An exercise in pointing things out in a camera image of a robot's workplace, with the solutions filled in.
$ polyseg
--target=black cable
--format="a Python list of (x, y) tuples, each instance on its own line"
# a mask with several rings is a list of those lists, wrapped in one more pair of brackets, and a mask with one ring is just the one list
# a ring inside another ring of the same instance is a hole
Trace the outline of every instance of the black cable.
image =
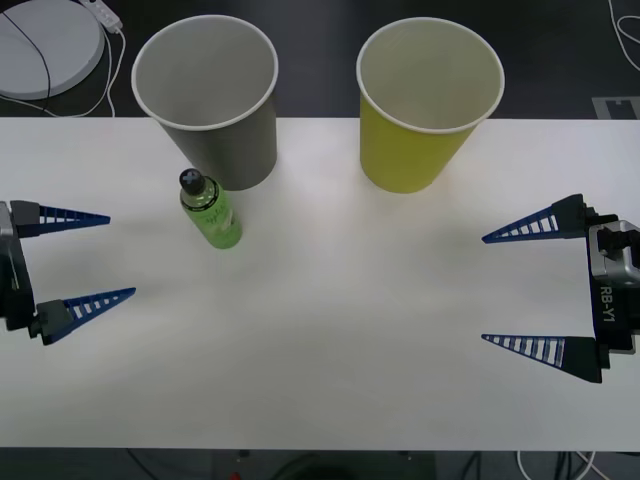
[(47, 98), (44, 99), (44, 105), (42, 106), (42, 109), (40, 110), (40, 116), (42, 116), (42, 114), (45, 112), (45, 110), (49, 106), (49, 97), (51, 97), (51, 74), (49, 73), (49, 66), (47, 65), (47, 61), (44, 59), (44, 55), (42, 54), (40, 49), (36, 46), (36, 44), (33, 43), (33, 40), (31, 40), (29, 38), (29, 35), (24, 33), (24, 30), (22, 30), (18, 25), (16, 25), (16, 22), (11, 20), (11, 17), (9, 17), (9, 15), (7, 15), (5, 12), (2, 12), (2, 14), (7, 18), (7, 20), (9, 20), (13, 24), (14, 27), (16, 27), (18, 29), (18, 31), (22, 35), (24, 35), (24, 38), (29, 40), (29, 43), (31, 45), (33, 45), (33, 48), (36, 49), (36, 52), (38, 52), (38, 55), (40, 55), (40, 58), (42, 59), (42, 64), (44, 65), (44, 69), (47, 71)]
[(131, 460), (133, 460), (134, 462), (136, 462), (136, 465), (138, 465), (140, 467), (140, 469), (147, 474), (147, 476), (151, 479), (151, 480), (160, 480), (158, 477), (156, 477), (153, 473), (151, 473), (151, 470), (149, 470), (147, 467), (144, 466), (144, 464), (138, 460), (138, 457), (136, 457), (133, 452), (131, 451), (131, 449), (129, 448), (125, 448), (125, 451), (129, 454), (129, 456), (131, 457)]

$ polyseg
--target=plastic bottle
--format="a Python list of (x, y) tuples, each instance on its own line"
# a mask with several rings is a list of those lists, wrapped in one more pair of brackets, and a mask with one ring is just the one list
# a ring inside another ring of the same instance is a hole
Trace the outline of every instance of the plastic bottle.
[(180, 174), (180, 203), (189, 218), (216, 248), (231, 248), (242, 236), (242, 227), (220, 184), (195, 168)]

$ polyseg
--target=white round object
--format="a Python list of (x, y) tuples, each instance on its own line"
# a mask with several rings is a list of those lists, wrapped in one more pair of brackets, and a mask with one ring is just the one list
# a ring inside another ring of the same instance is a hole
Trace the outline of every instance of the white round object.
[[(80, 83), (100, 61), (102, 27), (83, 6), (69, 0), (31, 0), (6, 13), (42, 52), (51, 75), (51, 96)], [(42, 58), (4, 15), (0, 15), (0, 95), (20, 100), (47, 96)]]

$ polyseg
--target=white table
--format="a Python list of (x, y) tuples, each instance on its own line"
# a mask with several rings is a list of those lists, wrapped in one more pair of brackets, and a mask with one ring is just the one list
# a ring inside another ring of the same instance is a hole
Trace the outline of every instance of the white table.
[(149, 119), (1, 119), (2, 199), (112, 224), (23, 241), (37, 301), (134, 286), (44, 347), (0, 335), (0, 446), (640, 450), (640, 355), (590, 384), (481, 333), (592, 336), (584, 242), (482, 235), (577, 192), (640, 222), (640, 122), (485, 122), (383, 192), (358, 121), (280, 119), (279, 163), (208, 245)]

